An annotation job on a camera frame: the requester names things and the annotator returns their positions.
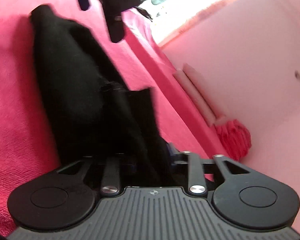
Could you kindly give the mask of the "black pants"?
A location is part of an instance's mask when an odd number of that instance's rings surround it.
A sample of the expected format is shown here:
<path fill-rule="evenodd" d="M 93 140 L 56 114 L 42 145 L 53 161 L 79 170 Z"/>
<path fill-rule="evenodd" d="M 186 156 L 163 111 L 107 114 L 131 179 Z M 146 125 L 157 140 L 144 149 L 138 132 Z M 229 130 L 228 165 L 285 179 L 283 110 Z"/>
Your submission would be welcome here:
<path fill-rule="evenodd" d="M 30 20 L 34 67 L 61 163 L 93 157 L 103 167 L 120 155 L 132 185 L 175 185 L 151 89 L 130 90 L 90 30 L 50 6 L 38 6 Z"/>

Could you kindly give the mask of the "black cloth on far bed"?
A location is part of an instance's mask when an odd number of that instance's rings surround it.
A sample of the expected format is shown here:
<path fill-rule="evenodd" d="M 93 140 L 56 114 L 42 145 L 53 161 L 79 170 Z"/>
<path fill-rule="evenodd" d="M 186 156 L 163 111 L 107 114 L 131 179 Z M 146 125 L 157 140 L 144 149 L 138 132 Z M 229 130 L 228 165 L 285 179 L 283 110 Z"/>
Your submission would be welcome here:
<path fill-rule="evenodd" d="M 147 18 L 148 20 L 150 20 L 151 22 L 153 22 L 153 18 L 151 17 L 151 15 L 148 13 L 147 10 L 142 9 L 141 7 L 134 7 L 143 17 Z"/>

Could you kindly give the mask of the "pink far bed cover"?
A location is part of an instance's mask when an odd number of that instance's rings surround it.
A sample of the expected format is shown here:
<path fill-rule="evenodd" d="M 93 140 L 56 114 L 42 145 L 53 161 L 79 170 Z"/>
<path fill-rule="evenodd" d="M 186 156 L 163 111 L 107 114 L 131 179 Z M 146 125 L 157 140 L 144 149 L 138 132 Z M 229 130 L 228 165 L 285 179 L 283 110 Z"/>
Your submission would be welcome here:
<path fill-rule="evenodd" d="M 136 9 L 123 12 L 122 17 L 126 25 L 125 39 L 127 44 L 147 69 L 147 72 L 157 83 L 208 157 L 213 155 L 228 156 L 216 130 L 208 126 L 194 103 L 173 77 L 175 68 L 154 41 L 150 29 L 151 21 Z"/>

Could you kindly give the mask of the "folded red blankets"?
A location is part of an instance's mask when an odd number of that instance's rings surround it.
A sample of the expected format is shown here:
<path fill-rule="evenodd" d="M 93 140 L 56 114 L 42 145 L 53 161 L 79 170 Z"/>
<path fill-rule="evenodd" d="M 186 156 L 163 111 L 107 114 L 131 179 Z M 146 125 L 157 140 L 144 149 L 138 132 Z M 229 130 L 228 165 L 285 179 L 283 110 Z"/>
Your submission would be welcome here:
<path fill-rule="evenodd" d="M 229 120 L 216 126 L 219 140 L 228 156 L 235 161 L 244 158 L 251 148 L 251 134 L 238 120 Z"/>

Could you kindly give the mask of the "pink patterned curtain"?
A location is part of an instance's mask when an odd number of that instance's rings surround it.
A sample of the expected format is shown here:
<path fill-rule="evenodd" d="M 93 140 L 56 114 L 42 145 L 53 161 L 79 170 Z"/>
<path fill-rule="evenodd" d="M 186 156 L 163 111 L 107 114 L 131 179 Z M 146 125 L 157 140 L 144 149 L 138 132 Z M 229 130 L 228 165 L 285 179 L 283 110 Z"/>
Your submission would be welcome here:
<path fill-rule="evenodd" d="M 216 12 L 220 11 L 222 8 L 234 3 L 237 0 L 219 0 L 215 3 L 210 4 L 208 7 L 197 12 L 194 16 L 186 20 L 181 26 L 173 29 L 169 34 L 165 35 L 160 41 L 157 41 L 157 44 L 160 48 L 168 45 L 180 35 L 186 33 L 191 28 L 198 25 L 200 22 L 203 22 L 207 18 L 211 17 Z"/>

